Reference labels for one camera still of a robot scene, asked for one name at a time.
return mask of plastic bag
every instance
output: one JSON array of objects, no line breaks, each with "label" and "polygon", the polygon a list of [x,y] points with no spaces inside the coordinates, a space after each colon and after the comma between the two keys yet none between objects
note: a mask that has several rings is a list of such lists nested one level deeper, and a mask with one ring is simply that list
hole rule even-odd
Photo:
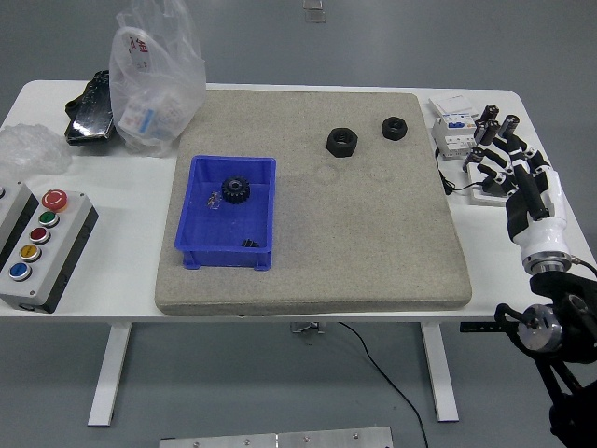
[{"label": "plastic bag", "polygon": [[73,161],[64,137],[46,126],[18,124],[0,131],[0,173],[61,175]]},{"label": "plastic bag", "polygon": [[132,152],[168,152],[205,101],[205,63],[183,0],[132,0],[117,15],[110,98],[118,133]]}]

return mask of gray floor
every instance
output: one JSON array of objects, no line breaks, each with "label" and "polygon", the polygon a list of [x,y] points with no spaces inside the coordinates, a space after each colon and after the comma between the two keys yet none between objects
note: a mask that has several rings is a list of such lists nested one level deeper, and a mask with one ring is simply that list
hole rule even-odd
[{"label": "gray floor", "polygon": [[[503,89],[518,93],[593,250],[597,32],[592,1],[188,0],[210,82]],[[107,68],[125,1],[6,1],[0,119],[33,79]],[[442,326],[461,415],[436,422],[416,324],[355,324],[420,410],[432,447],[558,447],[533,363],[501,334]],[[0,446],[151,447],[206,437],[392,427],[422,447],[416,419],[355,336],[286,324],[134,326],[111,428],[86,427],[108,327],[0,324]],[[594,366],[574,366],[583,381]]]}]

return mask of table leg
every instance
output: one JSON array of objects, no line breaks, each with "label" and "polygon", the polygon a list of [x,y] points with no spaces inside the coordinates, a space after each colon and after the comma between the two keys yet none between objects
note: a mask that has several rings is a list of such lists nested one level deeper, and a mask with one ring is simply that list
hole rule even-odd
[{"label": "table leg", "polygon": [[89,427],[110,426],[130,333],[131,322],[119,322],[111,326],[100,378],[91,405],[90,420],[87,424]]},{"label": "table leg", "polygon": [[433,398],[436,402],[437,420],[439,422],[457,422],[458,410],[454,391],[451,387],[450,370],[441,339],[438,322],[421,322],[423,343],[427,354],[427,366],[431,377]]}]

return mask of green button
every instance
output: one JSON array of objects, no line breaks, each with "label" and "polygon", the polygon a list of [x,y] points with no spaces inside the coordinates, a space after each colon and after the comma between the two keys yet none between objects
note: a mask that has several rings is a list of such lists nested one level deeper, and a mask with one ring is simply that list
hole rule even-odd
[{"label": "green button", "polygon": [[44,212],[39,217],[39,223],[44,227],[54,227],[60,218],[54,212]]}]

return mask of yellow button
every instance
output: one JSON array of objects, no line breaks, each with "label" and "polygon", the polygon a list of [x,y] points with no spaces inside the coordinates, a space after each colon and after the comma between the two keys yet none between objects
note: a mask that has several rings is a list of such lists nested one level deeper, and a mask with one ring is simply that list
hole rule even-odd
[{"label": "yellow button", "polygon": [[41,256],[41,249],[36,245],[24,245],[19,252],[23,261],[33,262]]}]

